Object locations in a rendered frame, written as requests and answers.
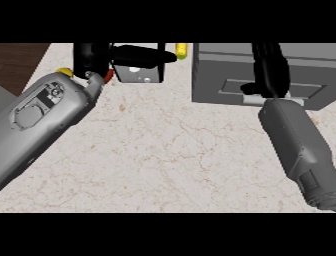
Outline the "grey cabinet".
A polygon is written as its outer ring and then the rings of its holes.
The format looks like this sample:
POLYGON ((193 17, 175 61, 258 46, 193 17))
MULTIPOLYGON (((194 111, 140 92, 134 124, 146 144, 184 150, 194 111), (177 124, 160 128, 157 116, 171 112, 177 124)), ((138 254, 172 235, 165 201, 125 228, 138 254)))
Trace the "grey cabinet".
MULTIPOLYGON (((336 43, 281 43, 284 57, 336 60, 336 43)), ((249 43, 194 43, 193 56, 199 53, 252 56, 249 43)))

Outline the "yellow-green vegetable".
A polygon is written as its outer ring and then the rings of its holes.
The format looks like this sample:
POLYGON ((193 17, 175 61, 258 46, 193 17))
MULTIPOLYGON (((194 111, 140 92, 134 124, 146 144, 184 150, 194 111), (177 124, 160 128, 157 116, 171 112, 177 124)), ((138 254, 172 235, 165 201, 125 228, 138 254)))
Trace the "yellow-green vegetable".
POLYGON ((188 44, 187 43, 177 43, 175 44, 175 55, 179 60, 187 57, 188 52, 188 44))

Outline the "grey drawer front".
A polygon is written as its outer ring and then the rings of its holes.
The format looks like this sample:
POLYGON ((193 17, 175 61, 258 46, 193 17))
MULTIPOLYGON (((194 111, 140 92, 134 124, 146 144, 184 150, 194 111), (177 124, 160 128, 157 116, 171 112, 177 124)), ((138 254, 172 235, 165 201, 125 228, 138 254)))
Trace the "grey drawer front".
MULTIPOLYGON (((286 57, 290 89, 286 97, 306 110, 323 109, 336 101, 336 60, 286 57)), ((240 86, 252 83, 253 58, 199 53, 193 56, 191 101, 261 106, 265 99, 244 95, 240 86)))

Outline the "small yellow object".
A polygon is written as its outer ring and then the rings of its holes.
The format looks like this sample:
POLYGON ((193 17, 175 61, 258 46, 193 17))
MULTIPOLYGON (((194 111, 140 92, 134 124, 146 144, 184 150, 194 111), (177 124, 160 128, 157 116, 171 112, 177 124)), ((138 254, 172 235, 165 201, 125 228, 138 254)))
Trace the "small yellow object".
POLYGON ((73 78, 73 71, 70 70, 70 68, 66 68, 66 67, 58 68, 58 69, 55 70, 55 72, 57 72, 57 73, 63 73, 63 74, 67 75, 70 78, 73 78))

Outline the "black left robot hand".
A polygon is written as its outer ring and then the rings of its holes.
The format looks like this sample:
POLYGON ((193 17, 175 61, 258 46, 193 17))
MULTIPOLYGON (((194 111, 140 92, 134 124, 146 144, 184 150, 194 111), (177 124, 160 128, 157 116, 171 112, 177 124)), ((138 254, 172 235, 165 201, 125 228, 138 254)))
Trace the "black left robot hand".
POLYGON ((106 77, 109 70, 115 71, 117 79, 125 82, 126 75, 120 73, 120 67, 157 70, 157 83, 163 81, 163 68, 166 63, 177 61, 177 56, 165 50, 165 44, 153 49, 143 46, 113 43, 75 43, 73 44, 73 74, 85 78, 85 72, 91 71, 106 77))

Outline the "grey box with black edge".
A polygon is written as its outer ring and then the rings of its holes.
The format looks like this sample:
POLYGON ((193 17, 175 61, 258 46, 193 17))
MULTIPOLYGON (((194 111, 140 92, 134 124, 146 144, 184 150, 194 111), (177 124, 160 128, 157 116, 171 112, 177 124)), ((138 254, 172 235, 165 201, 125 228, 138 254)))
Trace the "grey box with black edge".
MULTIPOLYGON (((113 46, 132 45, 146 48, 165 50, 166 43, 115 43, 113 46)), ((162 83, 165 64, 157 65, 153 69, 119 66, 112 64, 115 74, 122 83, 162 83)))

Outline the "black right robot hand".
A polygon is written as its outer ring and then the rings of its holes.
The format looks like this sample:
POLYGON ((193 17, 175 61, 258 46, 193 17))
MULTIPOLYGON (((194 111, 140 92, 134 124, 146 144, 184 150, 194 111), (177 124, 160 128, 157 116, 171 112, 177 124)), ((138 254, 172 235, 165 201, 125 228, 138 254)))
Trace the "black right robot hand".
POLYGON ((283 98, 290 87, 287 60, 280 45, 268 42, 252 43, 255 81, 243 84, 244 95, 259 94, 262 98, 283 98))

